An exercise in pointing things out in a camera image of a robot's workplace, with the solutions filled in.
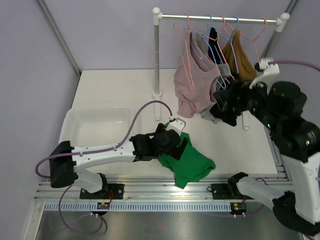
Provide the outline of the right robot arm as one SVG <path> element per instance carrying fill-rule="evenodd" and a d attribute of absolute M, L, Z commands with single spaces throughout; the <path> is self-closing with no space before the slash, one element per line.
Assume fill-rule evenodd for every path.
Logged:
<path fill-rule="evenodd" d="M 293 82 L 268 87 L 259 82 L 233 81 L 213 93 L 214 115 L 230 126 L 250 112 L 269 131 L 291 174 L 293 191 L 274 189 L 239 172 L 227 180 L 227 193 L 261 202 L 288 229 L 315 237 L 320 232 L 320 129 L 302 118 L 307 96 Z"/>

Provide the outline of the green tank top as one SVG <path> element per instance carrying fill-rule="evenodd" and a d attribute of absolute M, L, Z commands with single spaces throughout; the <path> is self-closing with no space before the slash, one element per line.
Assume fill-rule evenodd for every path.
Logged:
<path fill-rule="evenodd" d="M 200 181 L 216 169 L 214 161 L 194 148 L 189 134 L 182 132 L 180 144 L 184 139 L 187 139 L 187 144 L 180 160 L 169 155 L 162 155 L 158 158 L 163 167 L 174 173 L 175 186 L 180 189 L 184 189 L 189 182 Z"/>

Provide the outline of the blue hanger of mauve top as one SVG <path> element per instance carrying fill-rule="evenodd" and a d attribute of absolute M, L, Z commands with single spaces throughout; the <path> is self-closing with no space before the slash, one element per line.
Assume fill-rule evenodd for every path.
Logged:
<path fill-rule="evenodd" d="M 198 46 L 198 48 L 201 50 L 203 57 L 205 57 L 206 60 L 208 60 L 210 62 L 210 66 L 211 68 L 209 68 L 207 66 L 207 62 L 205 61 L 205 59 L 202 56 L 199 56 L 198 58 L 202 61 L 203 65 L 207 68 L 207 72 L 213 71 L 215 70 L 216 72 L 218 72 L 220 75 L 215 74 L 215 81 L 216 83 L 220 86 L 220 88 L 222 89 L 226 89 L 227 87 L 227 83 L 225 78 L 221 75 L 220 70 L 219 70 L 219 64 L 217 64 L 217 61 L 215 59 L 214 56 L 214 52 L 213 49 L 209 43 L 209 36 L 201 34 L 199 32 L 197 32 L 196 30 L 193 30 L 196 33 L 196 41 L 197 44 L 200 44 L 200 46 Z M 205 45 L 207 45 L 209 52 L 212 54 L 212 58 L 210 58 L 210 56 L 205 52 Z"/>

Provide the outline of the mauve pink tank top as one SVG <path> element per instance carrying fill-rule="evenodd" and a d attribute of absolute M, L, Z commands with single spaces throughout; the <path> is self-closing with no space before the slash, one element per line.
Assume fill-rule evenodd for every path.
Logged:
<path fill-rule="evenodd" d="M 174 73 L 173 83 L 175 96 L 178 99 L 177 113 L 184 118 L 190 119 L 195 113 L 200 113 L 213 105 L 210 98 L 210 88 L 216 78 L 215 74 L 218 75 L 219 73 L 216 70 L 207 72 L 207 68 L 199 57 L 204 58 L 209 68 L 211 68 L 210 61 L 206 60 L 206 57 L 202 55 L 202 51 L 198 48 L 193 34 L 189 32 L 188 35 L 188 52 L 195 90 L 190 89 L 182 60 Z"/>

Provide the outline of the pink hanger of green top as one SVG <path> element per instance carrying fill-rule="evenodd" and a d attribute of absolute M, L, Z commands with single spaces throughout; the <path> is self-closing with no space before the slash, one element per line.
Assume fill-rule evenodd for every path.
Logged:
<path fill-rule="evenodd" d="M 189 83 L 189 87 L 192 91 L 194 91 L 195 84 L 192 76 L 192 68 L 191 68 L 190 56 L 188 51 L 188 47 L 190 46 L 190 44 L 187 42 L 187 39 L 189 39 L 188 34 L 189 34 L 190 19 L 187 13 L 185 14 L 185 16 L 187 17 L 186 30 L 181 30 L 176 21 L 173 22 L 173 29 L 177 39 L 178 49 L 179 49 L 181 61 L 183 64 L 183 68 L 186 74 L 186 78 Z"/>

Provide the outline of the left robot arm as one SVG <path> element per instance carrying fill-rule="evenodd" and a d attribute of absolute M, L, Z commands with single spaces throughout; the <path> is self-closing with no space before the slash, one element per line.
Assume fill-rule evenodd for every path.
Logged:
<path fill-rule="evenodd" d="M 112 163 L 149 162 L 162 155 L 180 160 L 188 139 L 181 138 L 185 121 L 176 118 L 155 132 L 137 134 L 118 145 L 73 147 L 69 141 L 61 142 L 49 159 L 50 186 L 54 189 L 77 186 L 97 199 L 108 194 L 107 178 L 88 169 Z"/>

